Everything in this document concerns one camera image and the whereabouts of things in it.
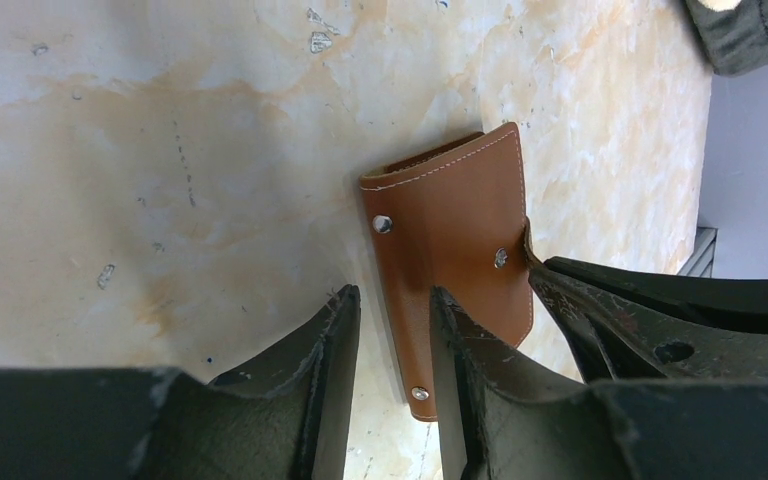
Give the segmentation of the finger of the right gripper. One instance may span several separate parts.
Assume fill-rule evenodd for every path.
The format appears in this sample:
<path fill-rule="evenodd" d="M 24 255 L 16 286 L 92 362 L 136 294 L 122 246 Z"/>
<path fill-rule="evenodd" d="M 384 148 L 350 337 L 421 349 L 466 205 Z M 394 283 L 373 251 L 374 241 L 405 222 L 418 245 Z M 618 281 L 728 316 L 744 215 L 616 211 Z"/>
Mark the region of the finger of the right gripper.
<path fill-rule="evenodd" d="M 545 261 L 530 262 L 529 283 L 585 382 L 768 379 L 768 334 L 686 322 L 555 273 Z"/>
<path fill-rule="evenodd" d="M 623 270 L 552 257 L 549 270 L 668 316 L 722 330 L 768 334 L 768 279 L 717 279 Z"/>

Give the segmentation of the brown leather card holder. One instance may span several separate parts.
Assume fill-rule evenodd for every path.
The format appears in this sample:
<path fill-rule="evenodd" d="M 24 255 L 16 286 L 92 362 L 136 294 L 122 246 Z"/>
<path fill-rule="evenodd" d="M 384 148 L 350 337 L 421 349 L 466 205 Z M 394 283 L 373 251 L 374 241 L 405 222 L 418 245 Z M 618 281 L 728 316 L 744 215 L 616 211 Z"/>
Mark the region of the brown leather card holder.
<path fill-rule="evenodd" d="M 359 189 L 407 402 L 433 422 L 433 287 L 513 347 L 533 327 L 519 128 L 507 122 L 378 167 Z"/>

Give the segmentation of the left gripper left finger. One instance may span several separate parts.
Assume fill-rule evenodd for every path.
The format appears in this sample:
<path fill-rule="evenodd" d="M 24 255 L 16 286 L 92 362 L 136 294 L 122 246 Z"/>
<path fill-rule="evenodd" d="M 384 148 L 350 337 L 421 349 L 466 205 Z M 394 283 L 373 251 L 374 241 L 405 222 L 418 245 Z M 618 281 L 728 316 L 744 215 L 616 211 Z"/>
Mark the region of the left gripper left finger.
<path fill-rule="evenodd" d="M 339 479 L 360 317 L 347 285 L 208 383 L 175 367 L 0 369 L 0 479 Z"/>

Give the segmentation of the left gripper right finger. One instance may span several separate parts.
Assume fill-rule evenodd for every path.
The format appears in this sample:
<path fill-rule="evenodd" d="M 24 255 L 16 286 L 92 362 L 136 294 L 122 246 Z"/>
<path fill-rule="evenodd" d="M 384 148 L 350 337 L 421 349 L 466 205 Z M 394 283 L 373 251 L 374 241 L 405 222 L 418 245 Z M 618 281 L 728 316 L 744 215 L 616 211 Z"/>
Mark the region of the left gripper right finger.
<path fill-rule="evenodd" d="M 768 479 L 768 380 L 582 384 L 430 296 L 447 479 Z"/>

